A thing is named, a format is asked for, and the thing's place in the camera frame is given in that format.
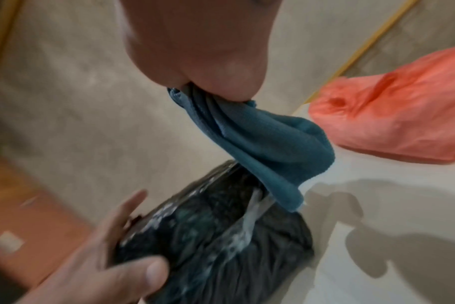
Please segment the plastic wrap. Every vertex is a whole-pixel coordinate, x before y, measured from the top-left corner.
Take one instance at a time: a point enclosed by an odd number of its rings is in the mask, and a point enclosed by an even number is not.
[[[255,176],[227,162],[138,218],[115,262],[169,260],[149,303],[261,303],[313,255],[302,217],[273,203]]]

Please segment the white surface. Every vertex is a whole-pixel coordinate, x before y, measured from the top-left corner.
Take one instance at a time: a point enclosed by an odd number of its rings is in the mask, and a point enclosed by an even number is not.
[[[335,152],[301,186],[316,260],[281,302],[455,303],[455,164]]]

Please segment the blue cloth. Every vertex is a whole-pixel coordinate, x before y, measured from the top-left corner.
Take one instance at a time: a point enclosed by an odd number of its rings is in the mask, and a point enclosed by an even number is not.
[[[299,185],[334,162],[324,131],[309,120],[256,109],[254,101],[229,102],[192,83],[182,91],[168,92],[209,138],[254,174],[288,211],[303,203]]]

